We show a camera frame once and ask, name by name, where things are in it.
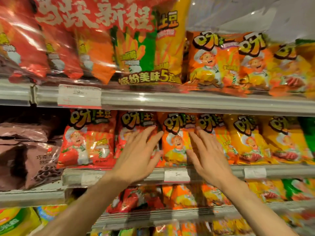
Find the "forearm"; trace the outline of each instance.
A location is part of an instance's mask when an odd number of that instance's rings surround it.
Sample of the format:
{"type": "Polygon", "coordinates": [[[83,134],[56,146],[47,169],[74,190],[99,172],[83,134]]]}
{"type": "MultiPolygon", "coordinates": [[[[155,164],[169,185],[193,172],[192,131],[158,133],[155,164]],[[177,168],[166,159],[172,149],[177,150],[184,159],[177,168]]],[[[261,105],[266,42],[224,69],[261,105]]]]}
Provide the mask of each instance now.
{"type": "Polygon", "coordinates": [[[227,182],[222,191],[257,236],[296,236],[284,220],[250,191],[245,182],[236,177],[232,181],[227,182]]]}
{"type": "Polygon", "coordinates": [[[116,196],[128,186],[109,171],[35,236],[85,236],[116,196]]]}

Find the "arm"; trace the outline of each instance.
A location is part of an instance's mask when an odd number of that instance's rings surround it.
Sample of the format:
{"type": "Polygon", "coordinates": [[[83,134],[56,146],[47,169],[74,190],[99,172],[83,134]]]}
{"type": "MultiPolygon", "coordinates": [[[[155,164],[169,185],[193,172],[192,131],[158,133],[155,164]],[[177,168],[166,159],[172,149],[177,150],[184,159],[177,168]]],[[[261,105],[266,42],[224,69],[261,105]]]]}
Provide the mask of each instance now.
{"type": "Polygon", "coordinates": [[[154,170],[160,153],[156,153],[152,159],[150,157],[163,135],[161,131],[147,142],[154,128],[133,133],[115,167],[34,236],[85,236],[121,191],[154,170]]]}
{"type": "Polygon", "coordinates": [[[258,236],[296,236],[289,226],[258,197],[247,184],[233,175],[215,136],[200,128],[190,133],[196,143],[200,160],[193,150],[187,150],[196,171],[211,185],[220,189],[234,204],[258,236]]]}

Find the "price tag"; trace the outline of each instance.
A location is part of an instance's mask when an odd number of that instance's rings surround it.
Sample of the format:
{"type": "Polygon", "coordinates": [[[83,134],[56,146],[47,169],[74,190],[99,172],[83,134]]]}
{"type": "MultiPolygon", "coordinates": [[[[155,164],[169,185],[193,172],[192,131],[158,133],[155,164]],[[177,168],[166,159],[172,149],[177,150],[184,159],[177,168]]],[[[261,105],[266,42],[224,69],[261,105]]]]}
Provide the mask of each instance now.
{"type": "Polygon", "coordinates": [[[267,177],[265,167],[246,167],[244,173],[245,179],[265,179],[267,177]]]}
{"type": "Polygon", "coordinates": [[[93,173],[83,173],[81,178],[81,186],[92,186],[95,185],[100,178],[102,178],[102,174],[93,174],[93,173]]]}
{"type": "Polygon", "coordinates": [[[164,182],[190,182],[187,170],[165,170],[164,182]]]}
{"type": "Polygon", "coordinates": [[[60,84],[57,103],[68,108],[101,108],[101,95],[97,87],[60,84]]]}

